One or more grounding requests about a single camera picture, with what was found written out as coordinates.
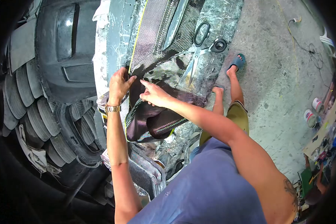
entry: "stained floor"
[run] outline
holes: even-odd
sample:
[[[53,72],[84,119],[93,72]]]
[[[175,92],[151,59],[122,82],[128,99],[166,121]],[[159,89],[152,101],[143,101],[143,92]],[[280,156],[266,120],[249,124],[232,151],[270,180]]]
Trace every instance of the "stained floor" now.
[[[324,99],[332,70],[319,39],[323,26],[302,1],[280,0],[280,4],[283,12],[276,0],[244,2],[217,83],[226,87],[226,113],[231,98],[225,71],[234,56],[245,54],[246,65],[237,76],[249,111],[250,137],[268,152],[290,181],[296,181],[297,172],[305,167],[302,149],[314,135],[314,130],[305,124],[303,114],[311,108],[315,97]],[[284,16],[286,21],[302,18],[299,23],[291,22],[290,29],[301,47],[309,49],[312,43],[321,53],[321,76],[308,52],[296,42],[294,50]]]

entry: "white paint bucket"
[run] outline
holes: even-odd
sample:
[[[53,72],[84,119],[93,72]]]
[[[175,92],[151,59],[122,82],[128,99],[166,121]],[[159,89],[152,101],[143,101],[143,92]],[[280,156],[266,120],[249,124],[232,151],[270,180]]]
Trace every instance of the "white paint bucket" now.
[[[323,110],[325,109],[323,102],[321,102],[318,98],[314,99],[314,101],[312,102],[312,107],[319,115],[323,114]]]
[[[307,109],[304,113],[304,119],[309,128],[314,128],[316,125],[316,116],[310,109]]]

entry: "foot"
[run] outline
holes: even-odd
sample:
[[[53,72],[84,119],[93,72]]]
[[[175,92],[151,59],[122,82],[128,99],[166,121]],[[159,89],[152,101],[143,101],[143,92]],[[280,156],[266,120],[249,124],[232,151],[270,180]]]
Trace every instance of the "foot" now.
[[[240,54],[238,54],[237,57],[244,63],[244,60],[243,60],[243,58],[241,57]],[[230,76],[236,76],[236,73],[237,73],[238,69],[239,69],[238,66],[231,65],[231,67],[226,71],[226,74],[228,75],[229,78],[230,78]]]
[[[213,87],[212,92],[215,93],[215,94],[218,94],[218,95],[223,95],[223,93],[224,93],[224,89],[215,86],[215,87]]]

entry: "blue t-shirt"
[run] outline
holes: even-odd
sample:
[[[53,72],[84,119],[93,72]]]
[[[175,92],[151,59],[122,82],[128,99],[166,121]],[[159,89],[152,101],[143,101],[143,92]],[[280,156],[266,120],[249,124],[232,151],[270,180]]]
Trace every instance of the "blue t-shirt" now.
[[[230,148],[211,138],[129,223],[266,224],[266,220],[258,195],[239,175]]]

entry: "blue slipper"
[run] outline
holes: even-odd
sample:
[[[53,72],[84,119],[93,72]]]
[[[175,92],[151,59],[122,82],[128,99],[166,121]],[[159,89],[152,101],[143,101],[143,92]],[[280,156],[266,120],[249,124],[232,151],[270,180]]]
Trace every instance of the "blue slipper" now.
[[[223,85],[220,85],[220,84],[214,84],[213,87],[219,87],[219,88],[222,88],[225,92],[225,87]]]
[[[229,68],[231,68],[231,66],[236,65],[237,66],[237,71],[239,71],[239,69],[241,69],[244,66],[244,63],[245,63],[245,56],[242,53],[239,53],[238,55],[240,55],[242,57],[242,59],[240,59],[238,56],[236,56],[235,59],[231,62],[230,66],[229,66]]]

